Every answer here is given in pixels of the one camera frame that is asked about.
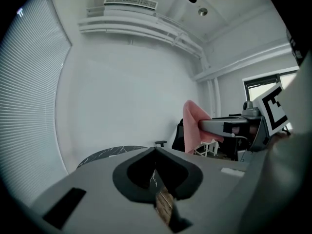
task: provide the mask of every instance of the white sticker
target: white sticker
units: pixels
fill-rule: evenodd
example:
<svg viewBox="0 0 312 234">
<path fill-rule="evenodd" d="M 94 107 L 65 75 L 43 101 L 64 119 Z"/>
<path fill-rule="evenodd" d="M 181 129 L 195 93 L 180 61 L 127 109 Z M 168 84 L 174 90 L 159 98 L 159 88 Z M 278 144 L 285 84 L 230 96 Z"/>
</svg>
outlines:
<svg viewBox="0 0 312 234">
<path fill-rule="evenodd" d="M 289 123 L 282 106 L 278 102 L 278 95 L 282 90 L 282 84 L 279 82 L 253 101 L 253 106 L 258 107 L 266 120 L 270 136 L 282 130 Z"/>
</svg>

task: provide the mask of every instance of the marble table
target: marble table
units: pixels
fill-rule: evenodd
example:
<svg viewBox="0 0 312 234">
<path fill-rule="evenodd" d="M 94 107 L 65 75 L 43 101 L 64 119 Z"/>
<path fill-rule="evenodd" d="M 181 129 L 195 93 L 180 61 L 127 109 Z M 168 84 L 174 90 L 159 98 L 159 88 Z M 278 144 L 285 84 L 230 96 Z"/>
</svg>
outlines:
<svg viewBox="0 0 312 234">
<path fill-rule="evenodd" d="M 103 151 L 99 151 L 99 152 L 92 154 L 89 157 L 85 158 L 77 166 L 77 169 L 79 167 L 87 164 L 87 163 L 90 163 L 90 162 L 98 160 L 98 159 L 109 158 L 109 156 L 111 156 L 111 155 L 119 155 L 122 153 L 130 152 L 130 151 L 141 149 L 141 148 L 146 148 L 146 147 L 144 147 L 144 146 L 117 146 L 117 147 L 108 148 L 108 149 L 105 149 Z M 157 194 L 163 188 L 163 186 L 164 186 L 164 184 L 163 184 L 160 176 L 158 175 L 158 172 L 155 170 L 152 177 L 151 177 L 151 180 L 150 180 L 149 191 L 154 193 L 154 194 Z"/>
</svg>

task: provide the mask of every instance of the ceiling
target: ceiling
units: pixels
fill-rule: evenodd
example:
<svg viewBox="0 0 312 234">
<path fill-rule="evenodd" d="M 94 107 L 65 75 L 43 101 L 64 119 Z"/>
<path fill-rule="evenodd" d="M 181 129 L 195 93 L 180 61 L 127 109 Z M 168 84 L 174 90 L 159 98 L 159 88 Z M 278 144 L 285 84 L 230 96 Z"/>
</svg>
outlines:
<svg viewBox="0 0 312 234">
<path fill-rule="evenodd" d="M 102 6 L 104 0 L 86 0 L 87 7 Z M 159 14 L 168 16 L 191 30 L 205 41 L 214 35 L 242 23 L 255 14 L 273 7 L 269 0 L 154 0 L 158 2 Z M 200 8 L 206 8 L 204 17 L 198 14 Z"/>
</svg>

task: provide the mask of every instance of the black rectangle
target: black rectangle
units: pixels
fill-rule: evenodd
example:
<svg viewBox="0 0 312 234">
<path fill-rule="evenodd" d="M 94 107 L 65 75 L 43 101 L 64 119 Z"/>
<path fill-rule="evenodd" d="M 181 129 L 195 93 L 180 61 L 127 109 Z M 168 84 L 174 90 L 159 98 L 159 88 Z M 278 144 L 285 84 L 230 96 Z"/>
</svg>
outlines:
<svg viewBox="0 0 312 234">
<path fill-rule="evenodd" d="M 60 230 L 85 194 L 82 189 L 72 188 L 43 219 Z"/>
</svg>

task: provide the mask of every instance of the gray mechanical device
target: gray mechanical device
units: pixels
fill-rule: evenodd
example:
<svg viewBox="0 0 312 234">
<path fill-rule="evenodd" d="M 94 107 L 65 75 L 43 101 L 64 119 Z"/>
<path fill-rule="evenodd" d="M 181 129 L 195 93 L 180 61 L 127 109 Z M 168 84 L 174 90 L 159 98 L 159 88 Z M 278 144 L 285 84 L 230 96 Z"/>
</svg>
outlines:
<svg viewBox="0 0 312 234">
<path fill-rule="evenodd" d="M 213 118 L 202 120 L 198 124 L 203 131 L 223 137 L 240 137 L 248 141 L 247 150 L 257 152 L 264 150 L 270 140 L 268 127 L 264 116 L 251 101 L 246 101 L 241 116 Z M 256 129 L 255 136 L 250 134 L 250 128 Z M 234 128 L 239 128 L 238 135 L 233 133 Z"/>
</svg>

